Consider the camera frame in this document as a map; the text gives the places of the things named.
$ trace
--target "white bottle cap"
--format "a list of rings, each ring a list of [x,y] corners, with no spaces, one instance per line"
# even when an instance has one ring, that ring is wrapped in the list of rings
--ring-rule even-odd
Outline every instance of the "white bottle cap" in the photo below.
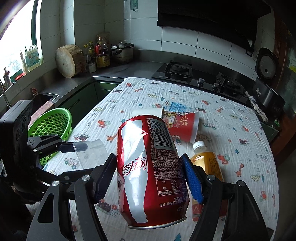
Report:
[[[193,144],[193,150],[194,150],[195,154],[204,152],[204,151],[206,151],[206,149],[207,148],[206,148],[205,143],[203,141],[197,141]]]

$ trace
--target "white bottle graphic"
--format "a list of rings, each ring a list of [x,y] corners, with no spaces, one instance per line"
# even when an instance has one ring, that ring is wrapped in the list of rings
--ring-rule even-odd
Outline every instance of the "white bottle graphic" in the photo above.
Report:
[[[141,120],[128,121],[121,130],[123,140],[123,178],[129,210],[137,223],[147,223],[144,198],[148,181],[147,154]]]

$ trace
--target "sink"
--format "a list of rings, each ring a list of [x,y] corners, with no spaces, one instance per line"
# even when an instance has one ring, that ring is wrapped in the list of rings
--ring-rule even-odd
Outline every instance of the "sink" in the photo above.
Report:
[[[53,101],[59,95],[52,93],[39,92],[39,94],[33,98],[33,109],[32,114],[34,114],[41,106],[43,106],[47,101]]]

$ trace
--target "metal pot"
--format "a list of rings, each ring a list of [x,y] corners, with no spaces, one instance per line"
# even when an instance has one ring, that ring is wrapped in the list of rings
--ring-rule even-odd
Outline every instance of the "metal pot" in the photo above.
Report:
[[[111,47],[112,58],[118,63],[128,63],[133,60],[133,44],[119,43]]]

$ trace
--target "pot lid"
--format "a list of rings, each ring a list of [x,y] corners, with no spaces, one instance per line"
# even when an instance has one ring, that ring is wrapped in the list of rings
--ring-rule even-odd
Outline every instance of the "pot lid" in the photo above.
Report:
[[[113,45],[111,47],[111,50],[118,50],[118,49],[127,49],[127,48],[134,48],[135,46],[133,44],[129,44],[129,43],[119,43],[117,45]]]

